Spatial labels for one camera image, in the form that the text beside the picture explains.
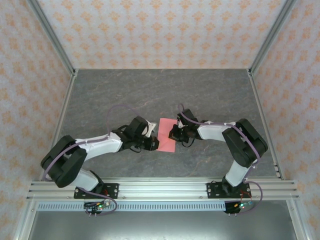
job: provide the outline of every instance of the orange pattern wall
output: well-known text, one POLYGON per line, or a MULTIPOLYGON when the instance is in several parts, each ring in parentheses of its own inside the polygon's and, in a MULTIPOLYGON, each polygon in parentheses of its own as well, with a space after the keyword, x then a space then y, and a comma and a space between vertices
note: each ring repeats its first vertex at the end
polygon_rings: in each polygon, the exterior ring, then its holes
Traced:
POLYGON ((249 68, 285 0, 39 0, 81 69, 249 68))
POLYGON ((319 237, 319 0, 297 0, 254 80, 285 177, 297 180, 319 237))
POLYGON ((26 0, 0 1, 0 239, 11 240, 70 75, 26 0))

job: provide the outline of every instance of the gray tabletop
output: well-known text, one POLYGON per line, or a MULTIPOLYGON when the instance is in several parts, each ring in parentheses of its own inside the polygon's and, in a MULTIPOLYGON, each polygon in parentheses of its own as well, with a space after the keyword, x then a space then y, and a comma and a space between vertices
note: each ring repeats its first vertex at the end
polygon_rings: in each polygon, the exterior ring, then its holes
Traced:
MULTIPOLYGON (((198 120, 234 122, 246 118, 267 139, 244 69, 80 70, 61 135, 91 138, 106 134, 106 114, 116 104, 129 105, 143 118, 159 123, 160 118, 176 119, 179 103, 198 120)), ((117 108, 108 122, 111 129, 117 129, 134 117, 130 110, 117 108)), ((177 143, 175 153, 130 150, 109 153, 85 162, 83 168, 100 177, 222 177, 232 162, 226 143, 196 140, 190 148, 177 143)), ((268 151, 251 176, 275 175, 268 151)))

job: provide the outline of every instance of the pink cloth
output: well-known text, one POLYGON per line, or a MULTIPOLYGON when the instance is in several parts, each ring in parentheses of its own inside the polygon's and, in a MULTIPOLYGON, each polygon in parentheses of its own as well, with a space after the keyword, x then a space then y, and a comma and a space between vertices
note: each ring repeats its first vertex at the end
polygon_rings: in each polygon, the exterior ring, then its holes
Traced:
POLYGON ((169 132, 177 124, 176 119, 160 118, 157 151, 174 153, 176 151, 176 141, 169 138, 169 132))

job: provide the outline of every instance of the black mounting plate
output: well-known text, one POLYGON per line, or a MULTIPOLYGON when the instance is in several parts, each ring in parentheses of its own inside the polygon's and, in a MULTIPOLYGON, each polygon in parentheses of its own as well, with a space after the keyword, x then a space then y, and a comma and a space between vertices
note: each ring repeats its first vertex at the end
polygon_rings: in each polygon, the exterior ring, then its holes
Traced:
MULTIPOLYGON (((117 199, 119 193, 119 183, 104 183, 100 194, 107 195, 110 198, 117 199)), ((104 199, 102 196, 95 196, 82 191, 79 188, 74 190, 74 199, 104 199)))
MULTIPOLYGON (((243 183, 239 186, 238 189, 233 192, 226 193, 222 188, 222 182, 209 182, 206 184, 206 193, 208 199, 240 199, 242 197, 241 190, 243 192, 247 192, 251 194, 251 191, 247 191, 250 189, 249 183, 243 183)), ((248 194, 243 195, 243 199, 249 199, 250 196, 248 194)))

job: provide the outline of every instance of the black joint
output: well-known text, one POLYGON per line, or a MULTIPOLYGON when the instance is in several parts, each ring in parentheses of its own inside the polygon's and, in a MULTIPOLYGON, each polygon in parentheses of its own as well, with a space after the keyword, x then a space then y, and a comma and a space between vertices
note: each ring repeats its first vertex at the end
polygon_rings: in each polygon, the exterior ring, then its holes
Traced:
MULTIPOLYGON (((268 145, 251 123, 243 118, 237 121, 235 126, 249 139, 259 156, 262 157, 268 150, 268 145)), ((249 144, 244 141, 242 136, 232 127, 223 131, 222 135, 234 160, 242 167, 249 168, 257 159, 255 152, 249 144)))
MULTIPOLYGON (((76 142, 70 135, 63 136, 50 152, 41 161, 41 167, 45 170, 52 161, 66 148, 76 142)), ((67 158, 61 156, 48 172, 50 178, 56 183, 59 188, 64 188, 71 184, 77 177, 87 156, 86 150, 76 146, 69 150, 67 158)))
MULTIPOLYGON (((185 109, 182 111, 183 115, 185 115, 188 119, 191 119, 195 122, 198 122, 198 119, 193 115, 193 113, 191 112, 191 110, 189 108, 185 109)), ((181 113, 178 113, 178 120, 180 120, 180 122, 184 125, 184 126, 188 126, 188 127, 193 127, 194 125, 196 125, 193 122, 188 121, 187 119, 185 119, 184 116, 182 116, 181 113)))
POLYGON ((159 147, 159 140, 155 136, 146 137, 143 135, 144 130, 148 130, 148 122, 140 117, 135 117, 129 125, 123 125, 112 132, 117 134, 122 141, 119 151, 131 149, 144 149, 154 151, 159 147))
POLYGON ((175 140, 178 143, 189 142, 189 136, 187 135, 187 133, 183 129, 179 128, 176 124, 173 125, 173 128, 169 132, 169 138, 175 140))

